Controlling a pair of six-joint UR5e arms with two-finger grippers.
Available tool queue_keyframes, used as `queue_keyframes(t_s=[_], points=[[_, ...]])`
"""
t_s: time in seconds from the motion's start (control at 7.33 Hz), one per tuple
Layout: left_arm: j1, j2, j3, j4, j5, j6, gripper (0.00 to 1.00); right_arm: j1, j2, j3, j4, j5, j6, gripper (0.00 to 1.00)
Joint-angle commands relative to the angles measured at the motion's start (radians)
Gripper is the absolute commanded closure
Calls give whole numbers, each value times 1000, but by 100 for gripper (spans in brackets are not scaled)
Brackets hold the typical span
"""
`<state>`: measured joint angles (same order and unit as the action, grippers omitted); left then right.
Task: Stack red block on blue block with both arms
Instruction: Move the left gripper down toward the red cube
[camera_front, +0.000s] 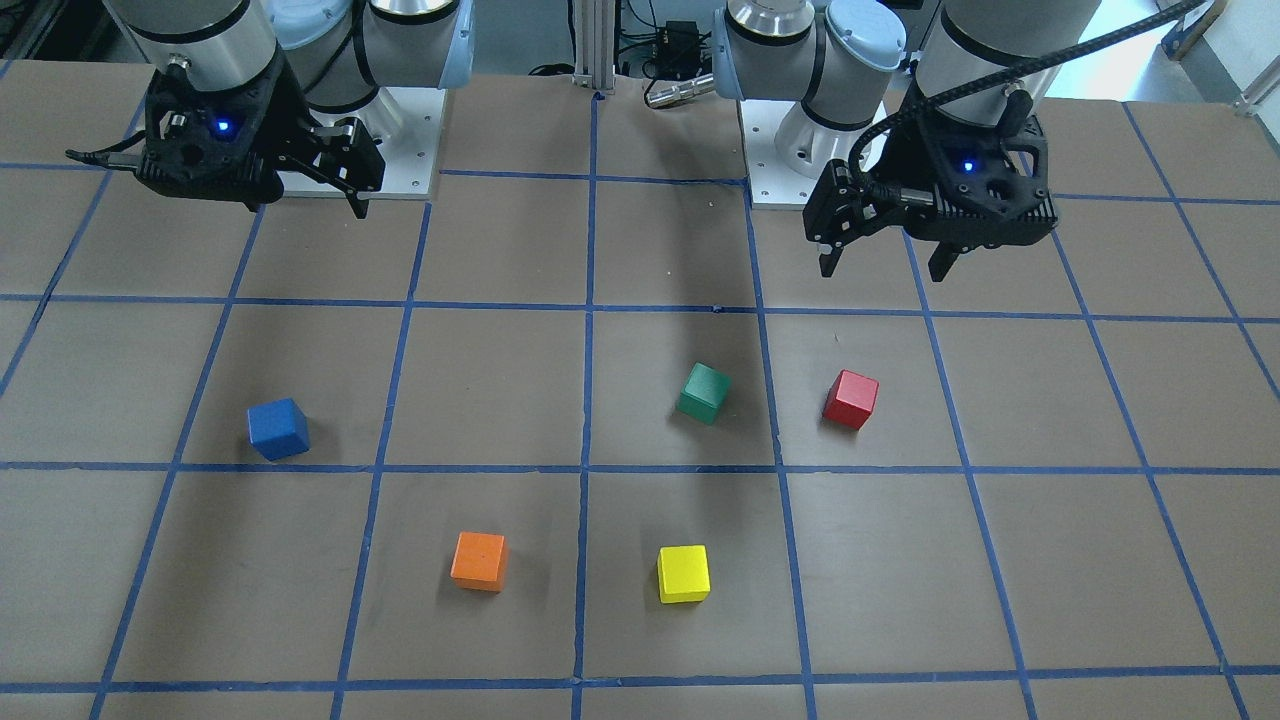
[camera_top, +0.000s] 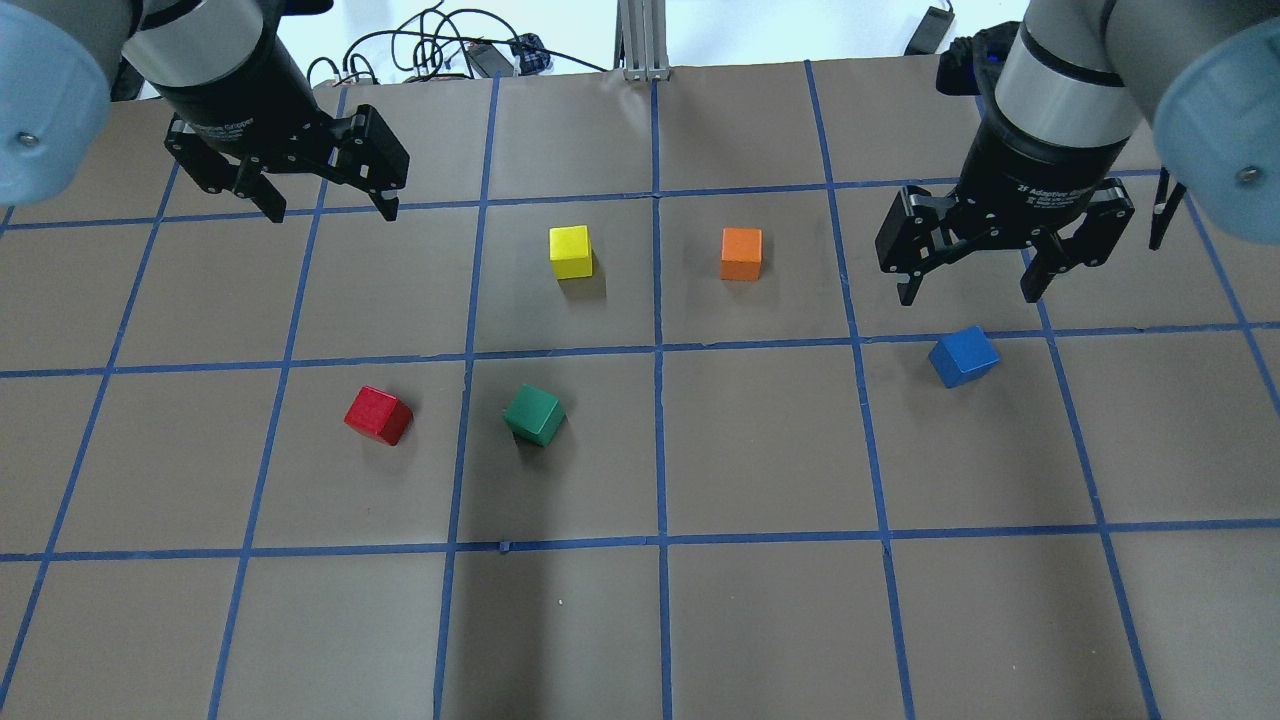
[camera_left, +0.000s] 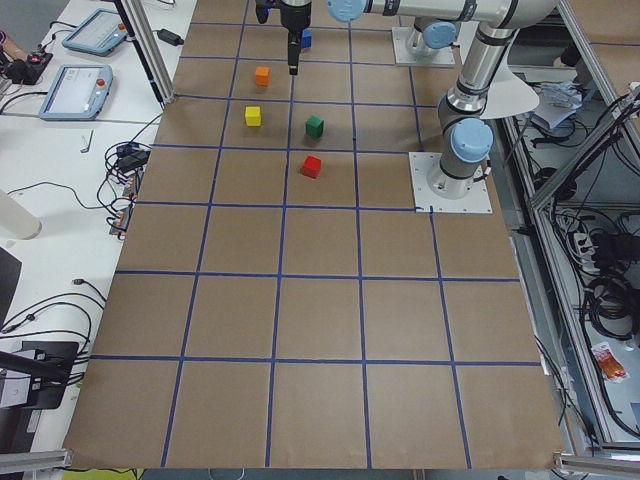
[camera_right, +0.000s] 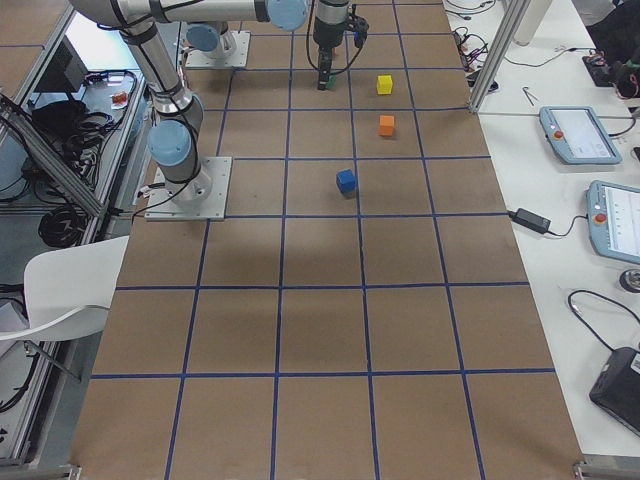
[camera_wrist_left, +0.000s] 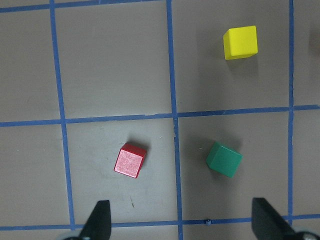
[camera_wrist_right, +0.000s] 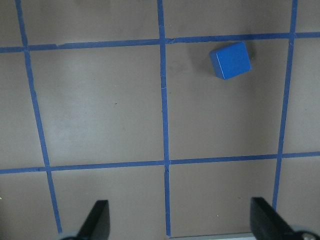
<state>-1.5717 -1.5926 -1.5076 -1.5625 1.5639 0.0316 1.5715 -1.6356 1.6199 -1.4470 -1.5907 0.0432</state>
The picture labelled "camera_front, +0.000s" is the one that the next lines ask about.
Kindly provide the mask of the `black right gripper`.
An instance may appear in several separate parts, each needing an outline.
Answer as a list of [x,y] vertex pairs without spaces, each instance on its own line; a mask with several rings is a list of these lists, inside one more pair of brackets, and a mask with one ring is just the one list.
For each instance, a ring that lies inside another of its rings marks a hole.
[[278,47],[247,83],[198,91],[195,64],[174,56],[145,95],[145,142],[133,173],[166,197],[239,202],[260,213],[294,170],[340,191],[356,218],[383,187],[387,161],[357,117],[316,126],[285,53]]

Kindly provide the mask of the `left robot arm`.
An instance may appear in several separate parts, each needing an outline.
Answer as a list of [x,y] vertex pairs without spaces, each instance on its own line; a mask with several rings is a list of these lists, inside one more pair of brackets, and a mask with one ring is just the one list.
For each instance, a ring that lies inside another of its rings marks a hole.
[[[934,243],[942,281],[977,249],[1025,247],[1059,224],[1036,108],[1057,51],[1094,1],[943,1],[899,110],[877,110],[908,51],[891,3],[727,1],[713,29],[716,90],[792,104],[781,147],[815,177],[803,220],[833,275],[854,241],[897,225]],[[861,150],[878,135],[873,167]]]

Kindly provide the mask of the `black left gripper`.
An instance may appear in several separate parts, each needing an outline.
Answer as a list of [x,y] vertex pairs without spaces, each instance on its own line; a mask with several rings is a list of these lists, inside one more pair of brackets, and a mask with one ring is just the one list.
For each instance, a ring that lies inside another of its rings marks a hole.
[[[937,242],[928,259],[941,283],[966,251],[1030,246],[1059,224],[1048,187],[1047,141],[1025,90],[996,94],[992,127],[923,111],[890,131],[869,176],[845,160],[820,172],[803,209],[806,238],[831,278],[844,249],[895,224]],[[928,206],[908,205],[915,192]]]

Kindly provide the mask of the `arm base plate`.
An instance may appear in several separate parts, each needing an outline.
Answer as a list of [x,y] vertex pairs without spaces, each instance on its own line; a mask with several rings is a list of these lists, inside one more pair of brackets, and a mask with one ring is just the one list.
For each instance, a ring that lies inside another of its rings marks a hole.
[[765,210],[803,209],[826,164],[847,160],[868,129],[836,131],[818,124],[800,101],[744,100],[739,118],[751,201]]
[[334,113],[321,106],[312,109],[312,115],[324,126],[357,117],[378,141],[387,163],[381,188],[362,192],[362,199],[429,200],[448,100],[443,88],[383,87],[361,108]]

